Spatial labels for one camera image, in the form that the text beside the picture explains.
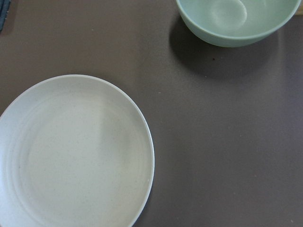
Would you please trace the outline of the grey folded cloth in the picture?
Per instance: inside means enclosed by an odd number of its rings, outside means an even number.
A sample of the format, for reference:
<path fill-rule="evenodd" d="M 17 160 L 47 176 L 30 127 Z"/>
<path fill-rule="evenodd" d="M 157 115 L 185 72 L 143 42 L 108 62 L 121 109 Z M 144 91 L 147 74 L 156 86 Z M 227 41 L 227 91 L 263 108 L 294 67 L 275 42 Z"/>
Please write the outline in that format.
<path fill-rule="evenodd" d="M 0 31 L 2 32 L 7 18 L 11 0 L 0 0 Z"/>

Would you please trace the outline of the green bowl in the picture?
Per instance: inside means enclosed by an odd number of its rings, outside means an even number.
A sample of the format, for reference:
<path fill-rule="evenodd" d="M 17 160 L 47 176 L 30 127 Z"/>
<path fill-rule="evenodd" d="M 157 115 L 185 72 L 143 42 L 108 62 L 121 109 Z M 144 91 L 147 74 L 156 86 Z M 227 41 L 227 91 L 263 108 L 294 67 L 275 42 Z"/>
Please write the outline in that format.
<path fill-rule="evenodd" d="M 199 39 L 220 47 L 256 43 L 284 26 L 299 0 L 178 0 L 179 14 Z"/>

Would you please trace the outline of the cream round plate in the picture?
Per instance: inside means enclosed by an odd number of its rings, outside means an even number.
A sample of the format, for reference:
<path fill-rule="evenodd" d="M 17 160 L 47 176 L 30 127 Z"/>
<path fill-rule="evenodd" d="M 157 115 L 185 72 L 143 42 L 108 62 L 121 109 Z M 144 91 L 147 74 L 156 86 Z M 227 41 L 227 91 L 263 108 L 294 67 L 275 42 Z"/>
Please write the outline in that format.
<path fill-rule="evenodd" d="M 131 227 L 154 168 L 148 124 L 125 92 L 86 75 L 44 80 L 0 118 L 0 224 Z"/>

